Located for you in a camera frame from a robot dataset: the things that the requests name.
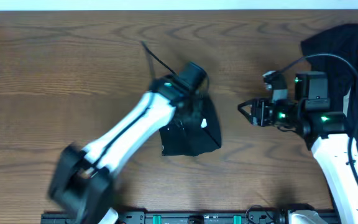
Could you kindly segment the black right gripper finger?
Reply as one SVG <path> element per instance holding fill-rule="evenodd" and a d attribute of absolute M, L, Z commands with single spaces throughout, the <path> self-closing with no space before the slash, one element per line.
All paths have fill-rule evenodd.
<path fill-rule="evenodd" d="M 243 103 L 238 104 L 237 108 L 240 109 L 240 108 L 243 108 L 245 106 L 252 106 L 252 104 L 253 104 L 253 100 L 247 100 L 247 101 L 245 101 Z"/>
<path fill-rule="evenodd" d="M 252 115 L 250 113 L 242 108 L 238 108 L 237 110 L 245 117 L 246 120 L 248 120 L 249 123 L 252 123 Z"/>

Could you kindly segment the dark teal t-shirt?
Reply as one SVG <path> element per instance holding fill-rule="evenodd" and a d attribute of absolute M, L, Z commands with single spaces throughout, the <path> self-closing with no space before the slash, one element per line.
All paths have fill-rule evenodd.
<path fill-rule="evenodd" d="M 159 129 L 163 156 L 198 156 L 222 146 L 217 112 L 212 99 L 198 101 L 200 109 L 192 118 L 175 118 Z"/>

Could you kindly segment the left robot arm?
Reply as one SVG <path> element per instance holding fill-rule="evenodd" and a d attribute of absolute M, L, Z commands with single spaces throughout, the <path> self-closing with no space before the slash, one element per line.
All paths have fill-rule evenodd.
<path fill-rule="evenodd" d="M 75 223 L 114 223 L 114 181 L 132 155 L 177 111 L 198 96 L 204 75 L 166 75 L 154 79 L 136 106 L 99 139 L 84 148 L 64 148 L 48 189 L 48 196 Z"/>

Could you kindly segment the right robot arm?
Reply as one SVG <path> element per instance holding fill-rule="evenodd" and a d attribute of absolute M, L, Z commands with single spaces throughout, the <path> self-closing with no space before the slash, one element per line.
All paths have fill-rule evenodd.
<path fill-rule="evenodd" d="M 358 223 L 358 152 L 346 115 L 331 109 L 328 76 L 297 73 L 293 101 L 281 72 L 263 78 L 271 97 L 245 101 L 238 111 L 254 126 L 274 126 L 301 137 L 323 171 L 340 223 Z"/>

